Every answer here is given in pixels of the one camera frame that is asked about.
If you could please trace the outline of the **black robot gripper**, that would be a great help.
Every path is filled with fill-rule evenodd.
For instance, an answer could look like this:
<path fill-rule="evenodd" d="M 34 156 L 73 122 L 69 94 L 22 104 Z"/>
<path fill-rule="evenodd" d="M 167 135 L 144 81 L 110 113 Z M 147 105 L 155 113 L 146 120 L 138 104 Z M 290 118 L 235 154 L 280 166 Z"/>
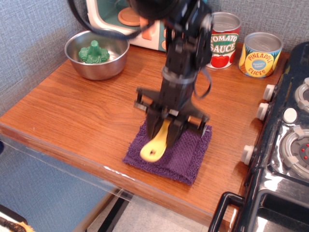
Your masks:
<path fill-rule="evenodd" d="M 171 148 L 187 130 L 204 132 L 208 115 L 191 102 L 195 91 L 198 71 L 179 75 L 168 69 L 162 70 L 162 85 L 159 91 L 137 88 L 134 106 L 147 114 L 147 136 L 153 139 L 160 131 L 164 119 L 171 119 L 168 127 L 167 148 Z"/>

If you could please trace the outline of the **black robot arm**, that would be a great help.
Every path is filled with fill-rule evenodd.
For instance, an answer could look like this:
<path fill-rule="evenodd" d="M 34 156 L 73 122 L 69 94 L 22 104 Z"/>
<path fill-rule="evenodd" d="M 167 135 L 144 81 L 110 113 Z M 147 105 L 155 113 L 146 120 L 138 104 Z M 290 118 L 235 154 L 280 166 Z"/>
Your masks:
<path fill-rule="evenodd" d="M 211 61 L 213 15 L 202 0 L 132 0 L 133 10 L 149 20 L 165 22 L 167 60 L 160 91 L 137 89 L 135 106 L 145 110 L 147 135 L 153 139 L 164 120 L 172 147 L 186 130 L 202 136 L 208 116 L 191 102 L 197 75 Z"/>

